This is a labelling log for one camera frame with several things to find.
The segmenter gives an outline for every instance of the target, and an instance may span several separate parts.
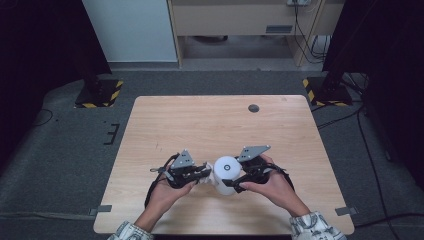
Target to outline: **cylindrical object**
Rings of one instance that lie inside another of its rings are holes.
[[[216,180],[215,188],[222,195],[231,195],[236,191],[233,187],[227,187],[222,179],[236,180],[240,176],[241,165],[233,157],[224,156],[216,160],[213,166],[213,174]]]

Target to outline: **gray carpet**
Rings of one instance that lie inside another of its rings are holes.
[[[1,176],[0,212],[86,215],[90,208],[100,205],[132,104],[138,96],[306,96],[301,80],[320,75],[319,72],[275,71],[115,72],[114,77],[124,81],[115,105],[93,109],[73,108],[82,81],[55,89],[45,97],[43,108],[46,110],[40,111],[34,122],[37,126],[28,132],[13,156],[12,164]],[[360,99],[354,92],[351,96],[354,100]],[[314,111],[313,115],[320,125],[353,113],[360,106],[361,103],[355,102],[349,107],[325,107]],[[401,163],[386,160],[384,148],[370,120],[360,114],[360,121],[388,214],[424,213],[424,192],[415,185]],[[104,145],[111,139],[107,133],[114,131],[111,124],[120,124],[120,128],[114,144]],[[347,205],[359,211],[352,216],[354,224],[384,218],[356,116],[325,127],[320,134]],[[106,239],[107,236],[94,233],[93,223],[93,220],[0,218],[0,239]],[[424,235],[422,217],[396,219],[392,225],[400,239],[421,239]],[[386,222],[358,228],[348,238],[395,239]]]

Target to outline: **patterned sleeve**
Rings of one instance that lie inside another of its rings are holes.
[[[153,240],[154,236],[143,229],[125,221],[108,240]]]
[[[347,240],[337,228],[327,224],[319,212],[312,212],[301,217],[290,218],[293,240]]]

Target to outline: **person's left hand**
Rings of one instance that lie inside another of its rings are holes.
[[[181,197],[187,195],[196,185],[195,182],[190,182],[180,189],[174,189],[169,186],[165,175],[159,178],[155,189],[150,196],[149,204],[144,212],[134,223],[136,226],[151,232],[156,222],[167,212],[174,203]]]

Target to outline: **person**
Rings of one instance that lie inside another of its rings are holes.
[[[268,163],[274,163],[272,158],[265,154],[261,157]],[[195,182],[185,185],[181,189],[174,189],[167,181],[159,181],[154,188],[150,202],[143,213],[133,223],[125,221],[115,234],[108,240],[142,239],[153,240],[150,233],[156,222],[181,197],[187,195],[195,186]],[[320,212],[311,212],[297,196],[284,176],[275,170],[270,172],[267,183],[257,184],[243,182],[240,186],[248,191],[256,192],[268,198],[275,205],[287,210],[290,215],[293,240],[346,240],[346,236],[335,227],[329,225]]]

